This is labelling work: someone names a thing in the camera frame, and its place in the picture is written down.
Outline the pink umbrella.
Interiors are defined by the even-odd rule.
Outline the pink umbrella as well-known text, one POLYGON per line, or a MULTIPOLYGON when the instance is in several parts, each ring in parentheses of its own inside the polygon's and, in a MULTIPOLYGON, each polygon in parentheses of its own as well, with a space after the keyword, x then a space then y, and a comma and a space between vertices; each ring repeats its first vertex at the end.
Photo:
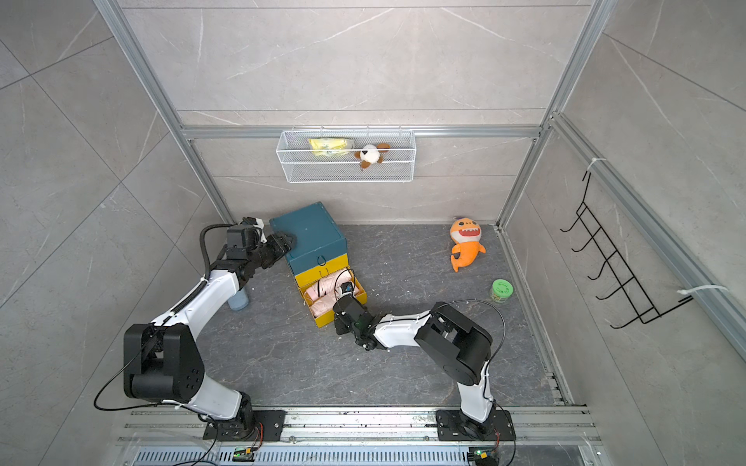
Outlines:
POLYGON ((352 283, 354 285, 355 295, 361 294, 359 287, 354 282, 352 272, 349 270, 342 270, 316 281, 303 292, 303 295, 311 302, 316 302, 320 298, 328 295, 333 295, 335 297, 341 296, 343 294, 342 285, 344 285, 344 283, 352 283))
POLYGON ((328 299, 324 297, 324 299, 315 301, 311 306, 310 311, 313 314, 314 318, 320 318, 320 316, 331 312, 333 310, 334 304, 335 300, 332 296, 328 297, 328 299))

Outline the teal drawer cabinet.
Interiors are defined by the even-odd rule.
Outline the teal drawer cabinet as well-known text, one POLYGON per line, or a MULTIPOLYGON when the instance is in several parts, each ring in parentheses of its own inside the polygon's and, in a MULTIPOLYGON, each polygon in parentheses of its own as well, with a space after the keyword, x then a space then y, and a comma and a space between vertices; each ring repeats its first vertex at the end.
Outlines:
POLYGON ((270 219, 274 232, 295 236, 296 244, 286 260, 299 275, 348 252, 347 239, 322 202, 270 219))

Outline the yellow drawer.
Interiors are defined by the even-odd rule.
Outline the yellow drawer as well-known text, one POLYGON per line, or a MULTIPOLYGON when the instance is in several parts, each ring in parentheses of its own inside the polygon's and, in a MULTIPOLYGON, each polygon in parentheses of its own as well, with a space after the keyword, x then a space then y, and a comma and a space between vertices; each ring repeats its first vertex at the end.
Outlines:
POLYGON ((342 269, 301 287, 300 294, 318 328, 333 322, 333 306, 343 294, 344 283, 352 283, 355 299, 363 305, 367 303, 367 293, 351 269, 342 269))

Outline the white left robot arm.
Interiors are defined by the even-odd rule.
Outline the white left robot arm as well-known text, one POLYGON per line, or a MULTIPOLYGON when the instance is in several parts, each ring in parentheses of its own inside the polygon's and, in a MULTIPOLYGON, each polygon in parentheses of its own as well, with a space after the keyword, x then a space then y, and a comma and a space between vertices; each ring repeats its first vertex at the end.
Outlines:
POLYGON ((215 223, 199 234, 204 274, 170 310, 124 333, 124 394, 155 405, 184 407, 216 425, 254 429, 250 396, 206 375, 196 340, 223 304, 258 269, 268 269, 296 246, 295 235, 266 234, 264 223, 215 223))

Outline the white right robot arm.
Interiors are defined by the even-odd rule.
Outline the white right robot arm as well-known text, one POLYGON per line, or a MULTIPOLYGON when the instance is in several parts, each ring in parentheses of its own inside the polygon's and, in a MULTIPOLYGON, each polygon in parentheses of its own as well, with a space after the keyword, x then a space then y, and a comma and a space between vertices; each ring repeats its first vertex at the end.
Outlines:
POLYGON ((367 351, 419 348, 452 380, 460 392, 462 418, 485 423, 493 411, 489 365, 493 337, 485 328, 446 302, 419 314, 374 316, 350 293, 333 305, 335 330, 350 333, 367 351))

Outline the blue grey cylinder case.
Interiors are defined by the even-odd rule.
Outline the blue grey cylinder case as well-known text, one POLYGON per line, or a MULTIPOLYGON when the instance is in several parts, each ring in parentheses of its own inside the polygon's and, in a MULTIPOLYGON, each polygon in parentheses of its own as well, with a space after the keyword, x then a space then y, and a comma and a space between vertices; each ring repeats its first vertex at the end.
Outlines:
POLYGON ((246 289, 239 289, 235 295, 231 296, 227 300, 229 309, 234 312, 239 312, 246 309, 249 306, 250 298, 246 293, 246 289))

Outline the yellow item in basket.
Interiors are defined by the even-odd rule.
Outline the yellow item in basket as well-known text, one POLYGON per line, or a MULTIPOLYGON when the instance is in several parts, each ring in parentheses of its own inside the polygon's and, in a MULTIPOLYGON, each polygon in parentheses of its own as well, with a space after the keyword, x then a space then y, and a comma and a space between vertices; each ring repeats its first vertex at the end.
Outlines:
POLYGON ((355 142, 346 138, 312 138, 308 144, 312 154, 318 157, 344 157, 355 149, 355 142))

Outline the brown white plush dog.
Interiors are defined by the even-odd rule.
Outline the brown white plush dog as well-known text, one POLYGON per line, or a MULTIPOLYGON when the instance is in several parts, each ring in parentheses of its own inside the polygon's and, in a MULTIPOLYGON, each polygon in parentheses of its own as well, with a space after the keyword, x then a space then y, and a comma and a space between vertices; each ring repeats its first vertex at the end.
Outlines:
POLYGON ((366 170, 375 164, 381 164, 384 160, 384 154, 390 149, 389 144, 368 144, 364 146, 360 151, 355 152, 355 158, 359 161, 359 167, 361 170, 366 170))

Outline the orange shark plush toy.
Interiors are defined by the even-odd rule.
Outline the orange shark plush toy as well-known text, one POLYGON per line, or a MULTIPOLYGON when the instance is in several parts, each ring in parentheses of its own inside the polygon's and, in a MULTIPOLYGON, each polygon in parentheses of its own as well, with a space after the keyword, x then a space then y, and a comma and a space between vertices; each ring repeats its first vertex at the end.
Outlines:
POLYGON ((451 252, 451 264, 455 272, 470 266, 479 254, 485 254, 486 248, 481 244, 483 230, 473 219, 460 217, 450 228, 450 237, 454 241, 451 252))

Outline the green lidded round tin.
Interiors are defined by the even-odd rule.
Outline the green lidded round tin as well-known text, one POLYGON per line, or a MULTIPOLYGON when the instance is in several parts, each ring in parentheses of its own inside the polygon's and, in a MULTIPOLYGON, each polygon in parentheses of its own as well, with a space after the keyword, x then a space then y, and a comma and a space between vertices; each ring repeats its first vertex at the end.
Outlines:
POLYGON ((490 296, 493 302, 503 303, 507 301, 513 293, 514 287, 509 281, 503 279, 493 281, 490 290, 490 296))

